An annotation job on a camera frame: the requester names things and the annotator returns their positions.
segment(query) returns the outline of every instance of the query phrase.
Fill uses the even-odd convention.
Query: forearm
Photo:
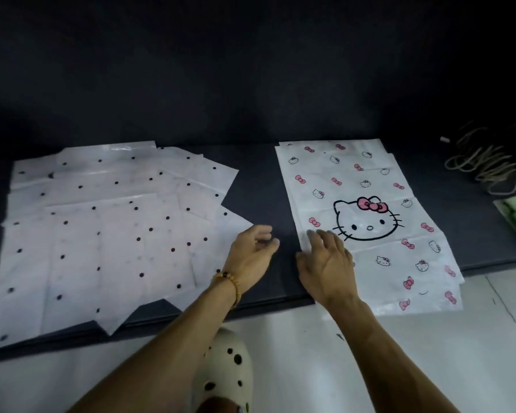
[[[358,363],[377,413],[458,412],[380,326],[367,304],[339,299],[327,309]]]
[[[217,280],[183,314],[71,408],[71,413],[178,411],[203,354],[235,302]]]

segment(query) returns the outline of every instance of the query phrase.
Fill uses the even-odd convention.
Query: finger
[[[312,252],[325,249],[325,245],[323,245],[323,239],[321,239],[321,236],[319,236],[313,230],[308,230],[308,239],[311,243]]]
[[[328,250],[336,250],[335,243],[335,234],[330,232],[325,232],[324,230],[317,230],[317,234],[321,236],[323,239],[323,243],[325,244],[325,248]]]
[[[271,239],[271,233],[260,233],[254,236],[257,241],[269,241]]]
[[[261,253],[267,254],[269,257],[271,257],[277,250],[279,249],[279,239],[275,238],[271,242],[269,242],[264,249],[259,250]]]
[[[304,252],[296,252],[296,268],[300,275],[308,272],[308,258]]]
[[[254,225],[250,226],[243,233],[246,233],[249,236],[252,236],[253,239],[256,239],[259,235],[265,235],[266,233],[271,233],[273,227],[268,225]]]
[[[354,257],[351,256],[351,253],[348,250],[344,250],[344,253],[346,254],[346,258],[350,261],[352,266],[355,266]]]
[[[342,239],[340,239],[340,236],[337,236],[333,233],[333,235],[335,236],[335,244],[336,244],[336,248],[344,253],[346,251],[346,249],[344,248],[344,242],[342,242]]]

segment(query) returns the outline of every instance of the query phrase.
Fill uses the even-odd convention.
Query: stack of plastic bags
[[[308,229],[336,233],[375,314],[462,309],[464,278],[447,239],[379,139],[275,149],[302,249],[310,249]]]
[[[0,347],[140,305],[190,305],[251,223],[221,206],[238,170],[155,142],[15,162],[0,253]]]

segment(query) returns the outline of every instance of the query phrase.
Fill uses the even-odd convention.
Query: black backdrop
[[[0,157],[516,115],[512,0],[0,0]]]

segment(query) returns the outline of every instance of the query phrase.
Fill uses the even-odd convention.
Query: hand
[[[296,254],[300,281],[322,306],[340,299],[358,298],[354,263],[342,240],[332,232],[308,230],[311,256]]]
[[[271,229],[271,226],[254,225],[238,234],[231,245],[222,272],[229,272],[235,277],[241,294],[263,277],[271,257],[279,249],[279,239],[271,240]]]

